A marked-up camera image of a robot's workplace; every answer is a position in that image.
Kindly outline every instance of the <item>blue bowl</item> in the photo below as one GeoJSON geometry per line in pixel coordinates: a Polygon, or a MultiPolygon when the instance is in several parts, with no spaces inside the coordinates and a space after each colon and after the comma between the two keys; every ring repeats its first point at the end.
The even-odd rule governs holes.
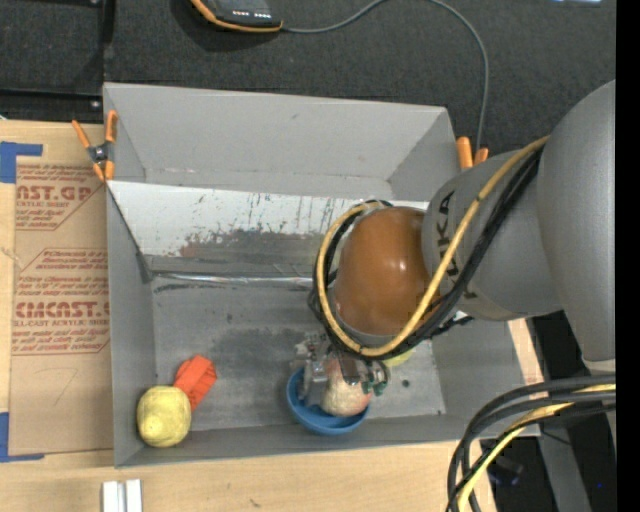
{"type": "Polygon", "coordinates": [[[298,382],[302,379],[304,369],[300,368],[287,382],[287,403],[296,419],[311,432],[325,436],[337,436],[355,430],[364,421],[369,406],[360,414],[338,417],[327,414],[317,405],[307,407],[298,398],[298,382]]]}

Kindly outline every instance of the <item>orange object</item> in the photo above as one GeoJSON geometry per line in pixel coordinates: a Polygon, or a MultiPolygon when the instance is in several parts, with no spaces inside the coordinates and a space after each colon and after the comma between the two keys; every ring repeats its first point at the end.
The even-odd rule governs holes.
{"type": "Polygon", "coordinates": [[[471,153],[471,141],[469,137],[459,137],[456,140],[456,146],[458,147],[458,159],[460,160],[460,168],[468,169],[473,167],[473,156],[471,153]]]}
{"type": "Polygon", "coordinates": [[[114,175],[113,162],[109,160],[109,147],[116,142],[117,138],[118,114],[115,110],[110,110],[107,114],[107,123],[105,127],[105,142],[100,146],[92,146],[89,142],[87,134],[75,119],[71,121],[73,129],[76,131],[82,147],[87,150],[91,160],[93,161],[93,171],[96,173],[100,181],[111,180],[114,175]]]}
{"type": "Polygon", "coordinates": [[[473,159],[473,165],[478,165],[484,162],[489,157],[489,148],[480,148],[476,151],[476,156],[473,159]]]}
{"type": "Polygon", "coordinates": [[[411,318],[431,281],[420,245],[423,221],[421,210],[396,206],[356,223],[334,285],[336,311],[349,327],[389,336],[411,318]]]}
{"type": "Polygon", "coordinates": [[[180,365],[173,385],[187,394],[193,411],[202,402],[217,378],[213,363],[206,357],[196,355],[180,365]]]}

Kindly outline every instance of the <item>blue tape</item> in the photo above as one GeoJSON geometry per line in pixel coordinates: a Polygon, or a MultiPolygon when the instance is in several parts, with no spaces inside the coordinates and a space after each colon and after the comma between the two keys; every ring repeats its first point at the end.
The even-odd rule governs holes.
{"type": "Polygon", "coordinates": [[[15,455],[10,457],[7,452],[9,445],[9,413],[0,413],[0,463],[15,462],[19,460],[38,460],[44,457],[42,454],[37,455],[15,455]]]}
{"type": "Polygon", "coordinates": [[[0,142],[0,183],[16,182],[18,156],[42,156],[42,144],[0,142]]]}

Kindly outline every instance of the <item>yellow cable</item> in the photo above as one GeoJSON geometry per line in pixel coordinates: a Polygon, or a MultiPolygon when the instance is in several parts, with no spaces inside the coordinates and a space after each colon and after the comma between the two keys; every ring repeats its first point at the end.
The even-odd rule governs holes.
{"type": "Polygon", "coordinates": [[[354,350],[354,351],[362,354],[365,357],[383,356],[383,355],[388,354],[389,352],[391,352],[398,345],[400,345],[415,330],[416,326],[420,322],[420,319],[424,316],[427,308],[429,307],[429,304],[433,300],[433,297],[435,296],[435,294],[436,294],[436,292],[438,290],[438,287],[440,286],[440,282],[442,281],[442,279],[444,277],[444,274],[445,274],[445,272],[447,270],[447,267],[449,266],[449,263],[451,263],[451,260],[453,259],[455,251],[458,249],[458,246],[460,245],[460,242],[462,241],[462,237],[463,237],[464,233],[466,232],[466,230],[468,229],[468,227],[469,227],[469,225],[471,223],[471,220],[473,219],[474,215],[478,211],[480,203],[491,193],[491,191],[495,188],[495,186],[498,184],[498,182],[502,178],[504,178],[504,176],[520,160],[522,160],[523,158],[525,158],[529,154],[531,154],[531,153],[537,151],[538,149],[540,149],[547,142],[548,138],[549,137],[547,136],[547,137],[543,137],[541,139],[538,139],[537,141],[532,142],[531,144],[525,146],[523,149],[518,151],[516,154],[512,155],[493,174],[493,176],[491,176],[491,178],[487,181],[487,183],[484,185],[484,187],[482,187],[482,190],[480,190],[480,193],[478,194],[476,199],[473,200],[473,202],[469,206],[467,212],[465,213],[465,215],[463,216],[462,220],[460,221],[460,224],[458,225],[458,228],[456,229],[456,232],[454,233],[454,235],[453,235],[453,237],[451,239],[449,247],[447,248],[446,252],[444,253],[444,256],[442,257],[442,261],[440,262],[440,265],[436,269],[436,272],[434,273],[434,275],[433,275],[433,277],[431,279],[431,282],[429,283],[429,286],[427,287],[427,290],[425,291],[425,294],[423,295],[422,300],[420,301],[420,304],[418,304],[418,308],[413,313],[413,315],[411,316],[409,321],[406,323],[404,328],[391,341],[389,341],[388,343],[386,343],[386,344],[384,344],[384,345],[382,345],[380,347],[365,347],[365,346],[362,346],[357,341],[351,339],[349,337],[349,335],[346,332],[344,332],[344,330],[340,327],[340,325],[336,321],[336,319],[333,316],[333,313],[331,311],[331,307],[329,305],[329,299],[327,298],[327,294],[326,294],[326,291],[325,291],[325,281],[324,281],[324,258],[325,258],[325,255],[327,253],[327,250],[329,248],[329,245],[331,243],[331,239],[333,238],[334,233],[338,230],[338,228],[342,225],[342,223],[346,219],[350,218],[352,215],[355,215],[356,213],[362,211],[365,208],[367,208],[367,209],[370,208],[371,206],[360,205],[360,206],[357,206],[357,207],[349,210],[347,213],[342,215],[329,228],[329,231],[327,231],[327,234],[325,235],[325,238],[324,238],[324,240],[322,242],[322,245],[320,246],[320,250],[318,252],[318,264],[317,264],[317,267],[316,267],[316,282],[318,284],[318,299],[320,301],[320,307],[322,308],[322,312],[323,312],[325,318],[327,319],[327,321],[329,322],[329,325],[331,326],[331,329],[333,330],[333,332],[340,338],[340,340],[347,347],[349,347],[351,350],[354,350]]]}
{"type": "MultiPolygon", "coordinates": [[[[579,389],[577,391],[574,391],[574,393],[590,393],[590,392],[597,393],[602,391],[615,391],[615,389],[616,389],[615,384],[599,384],[599,385],[588,386],[588,387],[579,389]]],[[[510,432],[507,436],[505,436],[505,438],[502,441],[500,441],[500,443],[494,446],[491,452],[489,452],[489,455],[487,456],[486,460],[484,460],[482,464],[478,466],[473,476],[462,487],[462,489],[460,489],[458,493],[458,498],[457,498],[458,508],[460,512],[464,511],[464,507],[469,499],[469,495],[471,494],[471,491],[473,490],[476,483],[478,482],[478,479],[480,478],[480,475],[482,474],[482,472],[489,467],[489,464],[491,464],[496,459],[498,454],[501,453],[502,450],[504,450],[504,448],[515,437],[517,437],[520,433],[522,433],[522,431],[526,428],[526,426],[523,426],[523,425],[531,421],[536,421],[536,420],[553,416],[558,411],[561,411],[562,409],[566,409],[567,407],[571,407],[574,404],[575,402],[563,402],[560,404],[553,404],[553,405],[547,405],[544,407],[539,407],[537,409],[534,409],[533,411],[529,411],[525,415],[521,416],[518,420],[513,422],[509,427],[507,427],[505,432],[509,432],[511,430],[513,431],[510,432]]]]}

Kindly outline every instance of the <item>yellow ball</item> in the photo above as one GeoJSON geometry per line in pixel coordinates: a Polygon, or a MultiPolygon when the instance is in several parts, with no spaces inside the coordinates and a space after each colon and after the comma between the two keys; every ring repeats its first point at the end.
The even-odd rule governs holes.
{"type": "Polygon", "coordinates": [[[404,354],[400,354],[399,356],[385,359],[384,364],[386,364],[389,368],[392,368],[394,366],[400,366],[402,363],[407,362],[407,360],[413,355],[413,351],[414,349],[407,350],[404,354]]]}
{"type": "Polygon", "coordinates": [[[174,386],[154,386],[138,401],[136,417],[145,443],[156,448],[174,446],[191,427],[189,397],[174,386]]]}

